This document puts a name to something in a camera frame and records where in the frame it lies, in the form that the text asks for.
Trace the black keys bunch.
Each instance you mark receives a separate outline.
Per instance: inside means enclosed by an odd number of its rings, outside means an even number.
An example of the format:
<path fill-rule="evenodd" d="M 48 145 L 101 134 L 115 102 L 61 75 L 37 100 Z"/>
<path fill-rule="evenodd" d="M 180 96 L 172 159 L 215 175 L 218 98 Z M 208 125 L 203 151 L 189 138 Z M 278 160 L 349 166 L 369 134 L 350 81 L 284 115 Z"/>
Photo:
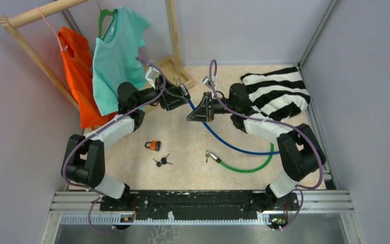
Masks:
<path fill-rule="evenodd" d="M 160 160 L 156 160 L 153 158 L 153 161 L 155 162 L 157 167 L 161 167 L 162 165 L 173 165 L 173 163 L 168 161 L 168 157 L 170 154 L 167 154 L 166 156 L 162 157 Z"/>

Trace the blue cable lock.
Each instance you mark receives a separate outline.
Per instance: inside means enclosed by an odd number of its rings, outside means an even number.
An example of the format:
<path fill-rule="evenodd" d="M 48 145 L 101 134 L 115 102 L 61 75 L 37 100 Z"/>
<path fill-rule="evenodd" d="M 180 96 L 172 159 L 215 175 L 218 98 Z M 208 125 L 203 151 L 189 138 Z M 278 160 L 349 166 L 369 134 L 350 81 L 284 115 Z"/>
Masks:
<path fill-rule="evenodd" d="M 193 101 L 191 98 L 189 98 L 189 92 L 187 92 L 188 95 L 184 95 L 183 97 L 187 97 L 185 98 L 185 100 L 187 101 L 186 103 L 190 105 L 190 107 L 192 108 L 193 111 L 197 110 L 197 107 L 194 105 Z M 224 97 L 224 94 L 222 94 L 222 98 L 221 100 L 225 100 L 226 98 Z M 212 92 L 212 95 L 213 95 L 213 98 L 211 98 L 211 107 L 214 108 L 215 105 L 218 105 L 218 110 L 223 110 L 225 114 L 229 113 L 229 111 L 227 111 L 226 109 L 223 108 L 223 106 L 220 105 L 219 102 L 214 102 L 214 94 Z M 252 155 L 252 156 L 273 156 L 273 155 L 279 155 L 279 151 L 278 150 L 274 150 L 274 145 L 272 145 L 272 148 L 273 149 L 270 149 L 270 152 L 257 152 L 257 151 L 250 151 L 250 150 L 244 150 L 244 149 L 241 149 L 239 147 L 236 147 L 232 144 L 230 144 L 229 142 L 227 142 L 226 140 L 224 140 L 222 137 L 220 137 L 212 128 L 211 126 L 208 125 L 208 123 L 206 121 L 202 121 L 204 127 L 211 133 L 212 136 L 214 136 L 220 143 L 222 143 L 223 145 L 227 146 L 228 148 L 234 150 L 234 151 L 237 151 L 239 153 L 243 153 L 243 154 L 246 154 L 246 155 Z"/>

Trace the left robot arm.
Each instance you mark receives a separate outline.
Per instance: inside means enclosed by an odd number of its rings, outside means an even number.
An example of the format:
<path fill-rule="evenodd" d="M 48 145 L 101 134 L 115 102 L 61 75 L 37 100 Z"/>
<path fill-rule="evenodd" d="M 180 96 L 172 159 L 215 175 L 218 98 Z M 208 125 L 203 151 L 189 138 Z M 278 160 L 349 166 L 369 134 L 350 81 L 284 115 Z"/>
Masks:
<path fill-rule="evenodd" d="M 142 125 L 145 116 L 142 107 L 158 103 L 162 109 L 170 111 L 190 100 L 184 83 L 175 85 L 160 75 L 153 85 L 138 90 L 130 82 L 123 82 L 117 90 L 117 114 L 91 133 L 74 134 L 69 138 L 61 169 L 68 184 L 111 197 L 112 204 L 119 210 L 131 206 L 130 187 L 106 173 L 105 152 Z"/>

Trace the orange padlock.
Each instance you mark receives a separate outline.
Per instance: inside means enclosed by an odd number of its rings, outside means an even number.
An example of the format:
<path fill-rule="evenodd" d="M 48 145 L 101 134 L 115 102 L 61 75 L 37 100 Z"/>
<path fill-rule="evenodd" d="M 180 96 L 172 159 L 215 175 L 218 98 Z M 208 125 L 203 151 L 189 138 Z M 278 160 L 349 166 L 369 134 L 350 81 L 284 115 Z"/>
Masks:
<path fill-rule="evenodd" d="M 153 151 L 160 151 L 161 141 L 148 141 L 144 144 L 145 148 Z"/>

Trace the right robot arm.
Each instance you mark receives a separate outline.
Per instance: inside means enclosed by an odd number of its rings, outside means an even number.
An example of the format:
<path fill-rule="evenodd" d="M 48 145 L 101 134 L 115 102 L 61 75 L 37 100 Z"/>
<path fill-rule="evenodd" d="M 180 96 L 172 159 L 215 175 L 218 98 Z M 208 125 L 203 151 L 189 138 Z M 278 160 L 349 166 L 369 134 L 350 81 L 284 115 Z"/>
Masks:
<path fill-rule="evenodd" d="M 286 195 L 300 186 L 308 174 L 323 175 L 325 155 L 307 124 L 292 126 L 264 116 L 254 110 L 246 86 L 234 83 L 229 96 L 221 98 L 216 91 L 203 94 L 199 105 L 187 116 L 188 121 L 211 122 L 217 114 L 231 114 L 233 125 L 244 133 L 257 135 L 274 144 L 279 150 L 283 170 L 266 187 L 266 204 L 279 209 Z"/>

